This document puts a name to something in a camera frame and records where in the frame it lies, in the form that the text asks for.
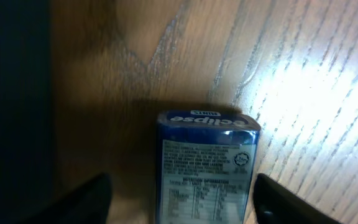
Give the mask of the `blue Eclipse mints tin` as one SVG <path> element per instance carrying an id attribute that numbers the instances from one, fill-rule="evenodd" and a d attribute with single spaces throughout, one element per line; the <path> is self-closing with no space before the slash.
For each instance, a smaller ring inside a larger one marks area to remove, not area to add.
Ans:
<path id="1" fill-rule="evenodd" d="M 239 113 L 160 113 L 156 223 L 243 223 L 260 130 Z"/>

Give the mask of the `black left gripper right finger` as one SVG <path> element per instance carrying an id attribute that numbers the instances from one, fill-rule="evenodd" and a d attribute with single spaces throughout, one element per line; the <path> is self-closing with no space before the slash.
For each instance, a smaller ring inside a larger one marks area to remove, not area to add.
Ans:
<path id="1" fill-rule="evenodd" d="M 265 174 L 257 175 L 252 202 L 258 224 L 339 224 Z"/>

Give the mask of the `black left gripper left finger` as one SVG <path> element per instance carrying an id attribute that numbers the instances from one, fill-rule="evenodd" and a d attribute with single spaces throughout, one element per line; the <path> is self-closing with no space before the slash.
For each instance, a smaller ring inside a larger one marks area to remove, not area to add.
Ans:
<path id="1" fill-rule="evenodd" d="M 112 199 L 111 179 L 99 174 L 52 206 L 26 220 L 27 224 L 105 224 Z"/>

